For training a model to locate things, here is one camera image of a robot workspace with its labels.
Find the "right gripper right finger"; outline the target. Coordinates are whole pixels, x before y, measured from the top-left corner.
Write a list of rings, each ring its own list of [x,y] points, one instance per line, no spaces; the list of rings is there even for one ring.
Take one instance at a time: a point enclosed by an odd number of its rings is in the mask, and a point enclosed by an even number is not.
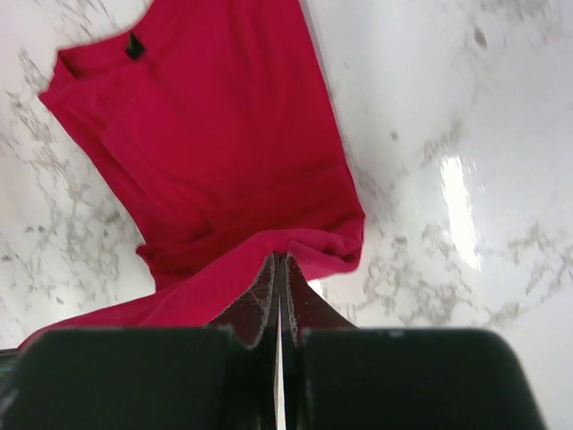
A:
[[[495,332],[355,327],[281,258],[290,429],[543,429],[514,350]]]

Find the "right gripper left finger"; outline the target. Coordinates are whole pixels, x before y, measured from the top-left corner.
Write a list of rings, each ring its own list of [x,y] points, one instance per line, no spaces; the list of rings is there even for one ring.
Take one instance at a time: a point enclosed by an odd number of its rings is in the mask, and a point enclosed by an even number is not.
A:
[[[4,380],[2,428],[275,428],[279,265],[203,328],[42,334]]]

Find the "red t shirt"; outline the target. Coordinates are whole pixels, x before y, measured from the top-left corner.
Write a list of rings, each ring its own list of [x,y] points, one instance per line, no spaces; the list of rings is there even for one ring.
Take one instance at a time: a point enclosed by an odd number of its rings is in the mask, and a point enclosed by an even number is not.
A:
[[[364,213],[298,2],[155,1],[60,49],[39,98],[132,216],[156,285],[58,329],[202,326],[272,253],[308,280],[357,268]]]

